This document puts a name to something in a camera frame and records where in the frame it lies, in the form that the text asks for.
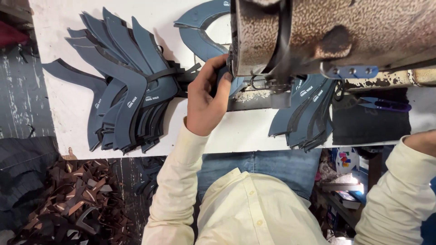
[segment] jeans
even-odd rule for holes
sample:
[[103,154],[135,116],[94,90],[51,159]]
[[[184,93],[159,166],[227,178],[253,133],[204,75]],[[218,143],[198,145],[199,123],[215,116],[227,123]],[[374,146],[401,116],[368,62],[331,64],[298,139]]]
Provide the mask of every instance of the jeans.
[[200,200],[217,179],[235,168],[242,172],[267,174],[286,183],[297,195],[309,199],[318,170],[321,149],[275,150],[204,154],[197,173]]

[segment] man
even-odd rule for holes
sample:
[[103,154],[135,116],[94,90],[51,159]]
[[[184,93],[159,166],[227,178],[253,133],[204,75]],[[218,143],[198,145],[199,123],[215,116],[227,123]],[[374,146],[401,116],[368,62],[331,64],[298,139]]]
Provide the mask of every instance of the man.
[[[223,76],[215,98],[209,92],[216,79],[214,70],[225,64],[226,58],[223,55],[207,61],[189,85],[188,115],[176,146],[157,177],[159,188],[150,207],[143,245],[194,243],[194,233],[189,227],[193,222],[192,206],[200,189],[198,185],[207,186],[201,181],[208,180],[199,174],[197,184],[197,172],[202,168],[201,156],[208,136],[226,112],[232,76],[229,73]],[[216,164],[215,170],[220,171],[219,161],[212,162]],[[281,169],[265,169],[264,174],[241,173],[236,168],[216,180],[201,197],[195,244],[328,244],[307,209],[307,186],[296,193],[293,186],[270,176],[272,172],[286,172],[287,164],[292,163],[283,164]],[[436,176],[436,131],[403,137],[386,164],[389,171],[367,195],[354,243],[421,244],[419,227],[436,212],[436,196],[429,187]],[[313,186],[314,172],[305,178]]]

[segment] table surface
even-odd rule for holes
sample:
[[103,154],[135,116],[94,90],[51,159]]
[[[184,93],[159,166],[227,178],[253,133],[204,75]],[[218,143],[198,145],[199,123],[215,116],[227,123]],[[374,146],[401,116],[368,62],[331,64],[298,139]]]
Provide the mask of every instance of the table surface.
[[[102,7],[124,19],[129,27],[131,27],[131,16],[135,16],[145,29],[154,34],[158,45],[164,47],[166,59],[181,63],[183,68],[190,68],[199,60],[195,59],[194,54],[182,42],[178,28],[173,27],[173,21],[205,0],[30,0],[29,2],[34,12],[33,20],[42,63],[62,58],[79,70],[101,76],[80,58],[64,37],[69,36],[68,27],[73,30],[85,28],[79,17],[82,11],[102,19]],[[212,23],[207,33],[215,42],[230,43],[230,15],[222,16]],[[164,119],[165,135],[160,138],[160,143],[146,154],[142,154],[140,148],[124,156],[119,150],[102,151],[98,148],[90,152],[86,135],[93,97],[91,90],[62,81],[46,71],[44,71],[44,78],[59,151],[62,155],[68,155],[69,151],[79,159],[168,155],[174,148],[182,119],[187,115],[186,99],[175,98],[171,101]],[[412,133],[436,128],[435,94],[436,88],[409,88],[408,98],[413,107],[409,113]],[[211,134],[205,153],[288,149],[284,136],[268,137],[269,126],[276,112],[276,109],[258,109],[226,113],[222,122]],[[371,145],[395,143],[394,141]],[[331,135],[321,147],[335,147]]]

